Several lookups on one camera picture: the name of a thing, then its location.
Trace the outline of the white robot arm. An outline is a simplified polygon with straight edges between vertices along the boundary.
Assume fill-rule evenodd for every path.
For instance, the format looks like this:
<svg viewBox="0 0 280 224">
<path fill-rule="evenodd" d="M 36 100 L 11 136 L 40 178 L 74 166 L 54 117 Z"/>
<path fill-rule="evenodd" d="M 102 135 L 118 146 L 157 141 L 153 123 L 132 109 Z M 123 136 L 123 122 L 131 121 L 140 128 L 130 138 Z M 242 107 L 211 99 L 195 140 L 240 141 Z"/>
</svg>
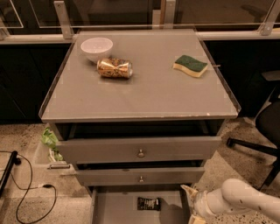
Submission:
<svg viewBox="0 0 280 224">
<path fill-rule="evenodd" d="M 220 214 L 243 214 L 257 211 L 280 222 L 280 199 L 256 190 L 236 178 L 229 178 L 216 190 L 198 191 L 188 185 L 180 186 L 186 193 L 191 209 L 188 224 L 207 224 L 206 218 Z"/>
</svg>

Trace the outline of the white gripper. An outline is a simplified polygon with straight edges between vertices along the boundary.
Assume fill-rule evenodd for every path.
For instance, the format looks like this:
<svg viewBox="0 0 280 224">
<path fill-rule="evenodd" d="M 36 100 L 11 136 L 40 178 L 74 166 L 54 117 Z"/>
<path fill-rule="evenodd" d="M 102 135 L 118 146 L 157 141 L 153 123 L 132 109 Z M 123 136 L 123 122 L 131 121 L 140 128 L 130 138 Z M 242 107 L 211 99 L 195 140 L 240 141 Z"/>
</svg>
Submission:
<svg viewBox="0 0 280 224">
<path fill-rule="evenodd" d="M 199 215 L 191 215 L 188 224 L 207 224 L 203 218 L 214 217 L 214 196 L 207 191 L 198 192 L 188 185 L 180 186 L 187 194 L 190 200 L 194 200 L 194 211 Z"/>
</svg>

